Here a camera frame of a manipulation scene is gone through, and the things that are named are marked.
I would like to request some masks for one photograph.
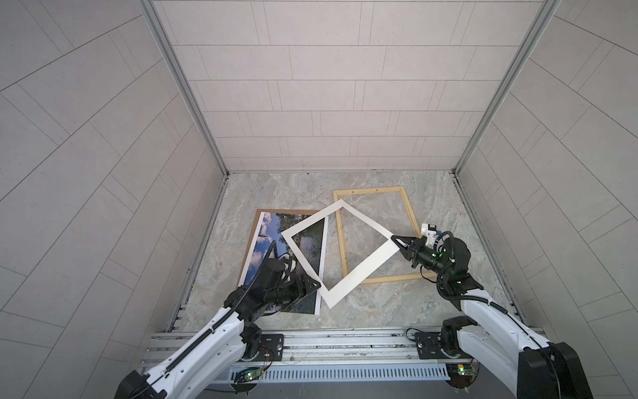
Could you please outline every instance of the floor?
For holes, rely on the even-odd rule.
[[[257,209],[321,209],[333,202],[333,190],[399,185],[405,187],[417,221],[435,223],[463,239],[472,253],[472,275],[495,300],[507,303],[447,171],[232,174],[186,307],[182,330],[198,331],[236,287]],[[344,199],[390,231],[413,235],[398,193]],[[344,215],[343,220],[346,248],[352,264],[356,264],[357,256],[367,257],[384,240],[371,228],[364,230],[365,227],[349,224],[348,216],[351,215]],[[396,254],[377,273],[412,274],[413,269]],[[336,222],[332,217],[323,281],[332,287],[342,277]],[[438,295],[433,284],[419,279],[359,285],[331,309],[322,303],[319,315],[280,312],[262,317],[257,324],[264,329],[439,326],[458,314]]]

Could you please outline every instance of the black cable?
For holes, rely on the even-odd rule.
[[[411,329],[413,329],[413,330],[415,330],[415,331],[418,331],[419,333],[425,333],[425,331],[419,330],[418,328],[414,328],[414,327],[410,327],[410,328],[408,328],[407,330],[405,330],[405,338],[409,339],[409,340],[410,340],[410,341],[412,341],[412,342],[416,342],[416,340],[413,340],[412,338],[410,338],[410,337],[408,336],[408,331],[409,331],[409,330],[411,330]]]
[[[218,389],[204,388],[204,391],[222,392],[222,393],[237,393],[235,391],[220,391]]]
[[[147,389],[149,389],[150,387],[152,387],[153,385],[155,385],[155,383],[156,383],[157,381],[159,381],[162,377],[164,377],[164,375],[163,375],[163,374],[162,374],[162,375],[160,375],[160,376],[158,377],[158,379],[156,379],[155,381],[153,381],[151,385],[149,385],[149,386],[147,386],[146,388],[144,388],[143,390],[139,391],[139,392],[137,393],[137,395],[135,395],[135,396],[133,396],[132,398],[129,398],[129,399],[135,399],[136,397],[140,396],[142,393],[145,393]]]
[[[429,282],[431,282],[431,283],[433,283],[433,284],[436,284],[436,281],[432,281],[432,280],[430,280],[429,278],[427,278],[427,277],[425,277],[425,276],[423,275],[423,267],[424,267],[424,266],[423,266],[423,265],[421,265],[421,270],[420,270],[421,277],[425,278],[427,281],[429,281]]]

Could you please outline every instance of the cable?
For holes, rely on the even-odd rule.
[[[153,385],[155,385],[155,383],[156,383],[157,381],[159,381],[162,377],[164,377],[164,375],[163,375],[163,374],[162,374],[162,375],[160,375],[160,376],[158,377],[158,379],[156,379],[155,381],[153,381],[151,385],[149,385],[149,386],[147,386],[146,388],[144,388],[143,390],[139,391],[139,392],[137,393],[137,395],[135,395],[135,396],[133,396],[132,398],[129,398],[129,399],[135,399],[136,397],[140,396],[142,393],[145,393],[147,389],[149,389],[150,387],[152,387]]]
[[[410,341],[412,341],[412,342],[416,342],[417,340],[413,340],[412,338],[410,338],[410,337],[408,336],[408,331],[409,331],[409,330],[411,330],[411,329],[413,329],[413,330],[415,330],[415,331],[418,331],[419,333],[425,333],[425,331],[419,330],[418,328],[414,328],[414,327],[410,327],[410,328],[408,328],[407,330],[405,330],[405,338],[409,339],[409,340],[410,340]]]
[[[220,391],[219,389],[211,389],[211,388],[204,388],[204,391],[213,391],[213,392],[222,392],[222,393],[237,393],[235,391]]]

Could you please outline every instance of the marble floor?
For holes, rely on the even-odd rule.
[[[451,230],[464,240],[471,251],[472,276],[497,302],[507,304],[449,172],[232,174],[186,306],[182,331],[198,331],[236,288],[257,209],[322,209],[333,202],[333,190],[384,186],[405,187],[419,224],[435,223],[440,230]],[[343,198],[393,233],[414,235],[400,194]],[[346,254],[352,266],[385,241],[346,211],[343,225]],[[409,262],[397,253],[372,276],[412,273]],[[330,217],[323,282],[331,288],[342,277],[336,221]],[[459,314],[438,295],[434,284],[419,279],[362,284],[333,308],[322,302],[319,315],[279,312],[256,323],[262,329],[440,326],[443,320]]]

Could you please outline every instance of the white wall tile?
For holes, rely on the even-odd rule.
[[[388,46],[383,79],[463,79],[475,50],[467,46]]]
[[[638,393],[638,382],[633,373],[632,358],[638,354],[632,343],[632,328],[638,326],[638,313],[635,310],[619,313],[590,322],[591,329],[600,340],[603,348],[616,365],[616,369],[633,395]]]
[[[554,329],[549,323],[547,316],[545,315],[545,311],[543,311],[543,308],[540,306],[537,299],[532,299],[531,301],[522,304],[521,312],[525,315],[528,320],[528,324],[531,327],[542,327],[548,340],[552,342],[560,342],[554,332]]]
[[[283,110],[352,110],[355,81],[280,80],[279,95],[281,96],[281,108]]]
[[[28,274],[117,163],[89,124],[79,129],[2,202],[0,263]]]
[[[100,273],[107,277],[111,277],[113,280],[129,287],[131,290],[135,288],[137,280],[140,279],[138,275],[132,273],[131,271],[128,271],[127,269],[124,269],[122,266],[118,265],[110,259],[107,259],[107,261],[104,262],[104,266],[102,266]]]
[[[505,97],[492,122],[516,151],[539,124],[538,119],[512,93]]]
[[[525,165],[505,137],[498,139],[486,159],[516,207],[520,207],[540,187],[530,168]]]
[[[614,365],[578,311],[554,268],[548,267],[531,277],[530,284],[559,342],[568,341],[569,346],[578,353],[585,375],[594,377],[615,374]]]
[[[257,29],[257,37],[259,44],[271,44],[270,32],[268,32],[268,21],[266,20],[266,11],[263,7],[263,1],[252,1],[253,16],[255,17],[255,27]]]
[[[188,227],[191,225],[193,215],[204,195],[205,188],[205,183],[201,182],[194,173],[191,174],[182,191],[182,195],[170,214],[170,218],[168,218],[166,229],[180,242],[184,242],[184,238],[186,238]]]
[[[6,98],[14,107],[16,107],[23,115],[35,124],[45,135],[53,140],[58,146],[69,137],[66,132],[35,102],[18,84],[11,85],[0,94]]]
[[[177,258],[177,252],[160,239],[153,250],[148,265],[128,301],[111,339],[138,346],[155,310],[161,291]]]
[[[502,136],[503,135],[501,134],[501,131],[497,129],[494,123],[490,122],[489,126],[485,130],[485,133],[478,142],[478,149],[483,153],[483,155],[489,155],[492,149],[494,149],[494,146],[496,145],[498,139],[500,139]]]
[[[357,45],[361,3],[264,2],[273,45]]]
[[[495,80],[448,80],[439,111],[483,111],[496,90]]]
[[[552,18],[530,58],[569,84],[601,41],[577,26]]]
[[[620,291],[551,197],[532,209],[525,221],[577,305]]]
[[[359,45],[370,44],[370,33],[372,30],[372,12],[375,4],[372,2],[361,3],[361,16],[359,18]]]
[[[322,136],[385,136],[389,120],[388,111],[323,111]]]
[[[57,144],[0,96],[0,198],[36,168]]]
[[[302,170],[302,158],[241,158],[246,170]]]
[[[638,135],[636,69],[638,56],[614,47],[579,90],[583,97],[634,135]]]
[[[249,1],[160,2],[175,33],[175,45],[258,45]]]
[[[467,167],[482,194],[485,194],[497,180],[494,170],[480,151],[472,152]]]
[[[313,118],[309,111],[248,112],[255,137],[312,136]]]
[[[46,360],[49,348],[0,340],[0,377],[3,395],[22,398]]]
[[[0,61],[0,88],[62,55],[19,0],[3,3],[0,26],[0,52],[5,54]]]
[[[178,94],[170,103],[168,103],[165,111],[177,130],[177,134],[183,138],[186,135],[186,132],[188,132],[191,126],[193,126],[194,121],[186,106],[186,102],[184,102],[182,94]]]
[[[367,156],[304,157],[304,170],[364,170]]]
[[[140,276],[176,202],[164,181],[155,180],[109,257]]]
[[[229,137],[219,141],[226,156],[231,158],[281,156],[279,140],[276,137]]]
[[[420,155],[460,156],[467,142],[467,137],[426,137]]]
[[[519,212],[523,217],[528,214],[532,209],[536,207],[536,205],[540,204],[540,201],[544,200],[546,196],[548,196],[547,191],[543,186],[541,186],[534,194],[528,198],[527,201],[523,202],[521,206],[519,206]]]
[[[543,249],[525,224],[504,187],[498,189],[487,201],[487,205],[521,267],[529,265],[543,254]]]
[[[468,23],[475,5],[476,3],[471,2],[463,3],[461,13],[459,14],[459,18],[456,20],[456,25],[454,26],[454,33],[450,40],[450,46],[458,46],[461,44],[461,40],[463,40],[465,30],[468,28]]]
[[[98,188],[4,309],[65,326],[132,216]]]
[[[416,137],[361,137],[359,156],[402,156],[411,151]]]
[[[160,75],[151,69],[91,118],[91,124],[123,155],[170,101]]]
[[[535,295],[530,283],[525,278],[514,253],[493,216],[485,222],[484,228],[489,237],[490,245],[496,252],[501,269],[505,273],[505,278],[514,291],[514,296],[518,299],[518,302],[527,303],[534,299]]]
[[[54,0],[42,4],[76,47],[141,14],[137,4],[126,0],[90,0],[80,4],[73,0]]]
[[[73,133],[132,81],[133,74],[105,35],[32,73],[20,86]]]
[[[549,132],[530,150],[525,163],[577,230],[618,205],[605,186]]]
[[[179,291],[182,289],[182,285],[185,283],[188,271],[190,270],[191,260],[197,253],[199,242],[193,237],[192,234],[187,234],[184,239],[184,245],[179,250],[175,263],[170,270],[164,289],[159,297],[158,303],[155,306],[155,311],[151,317],[151,325],[159,326],[159,328],[166,328],[169,323],[171,313],[178,305]]]
[[[474,181],[474,177],[472,176],[469,168],[463,169],[459,175],[459,180],[462,182],[463,188],[465,188],[465,192],[470,198],[472,208],[474,209],[474,212],[476,212],[478,222],[482,225],[492,216],[492,211],[489,210],[487,202],[485,201],[485,198],[483,198],[483,194],[481,194],[479,186],[477,186]]]
[[[349,156],[350,137],[288,137],[288,148],[290,156]]]
[[[434,82],[425,80],[369,80],[366,82],[363,109],[425,111],[434,85]]]
[[[160,49],[155,43],[144,17],[139,16],[118,27],[117,30],[143,72],[162,58]]]
[[[634,307],[638,305],[638,288],[634,284],[638,278],[638,270],[635,267],[638,255],[635,245],[636,234],[638,222],[631,219],[590,243],[591,250]]]
[[[587,79],[590,78],[591,74],[594,73],[594,71],[596,70],[596,68],[598,68],[602,60],[604,60],[605,57],[607,57],[607,55],[613,48],[614,48],[614,44],[610,43],[607,40],[603,40],[598,45],[596,50],[594,50],[594,53],[591,55],[591,57],[589,57],[587,62],[585,62],[585,65],[582,66],[581,70],[579,70],[578,73],[576,73],[576,76],[569,83],[569,87],[571,87],[572,89],[576,91],[580,90],[582,85],[585,84]]]
[[[596,238],[610,232],[631,218],[633,218],[632,214],[629,213],[624,206],[619,205],[601,216],[597,221],[579,231],[579,233],[582,239],[589,244]]]
[[[559,139],[580,118],[589,103],[533,61],[527,61],[511,92]]]
[[[552,264],[549,262],[547,255],[543,255],[540,258],[534,260],[532,263],[523,267],[523,273],[525,274],[525,277],[530,278],[532,276],[539,274],[541,271],[547,269],[551,265]]]
[[[630,51],[638,52],[638,30],[634,23],[638,4],[632,0],[592,0],[583,2],[583,5],[582,12],[575,20],[576,25]]]
[[[281,96],[279,95],[279,82],[277,80],[268,81],[268,91],[271,95],[273,111],[281,111]]]
[[[452,136],[463,112],[402,111],[395,136]]]
[[[62,54],[66,54],[74,49],[69,39],[67,39],[64,32],[62,32],[62,29],[60,29],[54,19],[51,18],[47,9],[40,3],[40,0],[20,0],[20,2]]]
[[[166,162],[164,169],[180,188],[184,188],[206,148],[204,138],[193,125]]]
[[[582,305],[580,310],[585,320],[592,321],[633,308],[627,297],[622,292],[618,292],[598,301]]]
[[[102,395],[105,398],[114,396],[117,386],[126,377],[130,366],[131,363],[124,361],[100,358],[80,399],[99,398]]]
[[[448,45],[461,3],[375,3],[371,45]]]
[[[141,202],[175,147],[157,117],[113,168],[111,176]]]
[[[457,156],[431,156],[427,168],[429,170],[450,170],[456,166],[458,161],[459,157]]]
[[[159,77],[161,78],[162,83],[164,83],[164,87],[166,87],[169,95],[171,97],[177,96],[179,94],[179,88],[177,87],[177,83],[175,83],[175,78],[168,70],[166,60],[162,59],[160,62],[155,64],[155,70],[159,73]]]
[[[98,275],[25,398],[46,397],[51,389],[78,398],[130,295],[131,289]]]
[[[111,38],[111,40],[113,40],[113,44],[117,47],[117,51],[119,51],[133,76],[138,78],[142,74],[142,69],[137,64],[135,57],[133,57],[133,53],[131,53],[131,50],[126,45],[126,42],[122,38],[122,34],[120,34],[117,29],[113,29],[111,32],[107,33],[107,35]]]
[[[295,79],[381,79],[384,55],[379,46],[290,46]]]
[[[206,111],[272,111],[265,80],[198,80]]]
[[[244,129],[236,111],[203,112],[213,137],[243,137]]]
[[[441,96],[443,95],[443,90],[445,90],[446,84],[446,80],[438,80],[436,82],[434,91],[432,92],[432,97],[430,98],[430,102],[427,105],[428,110],[436,111],[436,109],[438,108],[438,104],[441,102]]]
[[[3,325],[0,339],[14,342],[31,343],[52,348],[64,330],[63,327],[27,319],[6,312],[0,312],[0,322]]]
[[[287,46],[198,46],[212,80],[292,79]]]
[[[371,156],[367,167],[373,170],[423,170],[429,161],[428,156]]]
[[[539,123],[538,126],[536,126],[534,131],[531,133],[531,135],[527,138],[527,140],[525,140],[521,148],[516,151],[521,156],[521,158],[525,158],[527,154],[530,153],[530,149],[532,149],[532,147],[536,145],[540,138],[543,137],[543,134],[545,134],[545,132],[548,132],[547,128],[543,126],[542,123]]]
[[[477,3],[462,45],[518,46],[540,3]]]
[[[198,46],[173,46],[188,80],[208,80],[208,72]]]
[[[478,46],[464,79],[501,80],[517,49],[516,46]]]
[[[4,307],[26,276],[0,267],[0,277],[0,306]]]

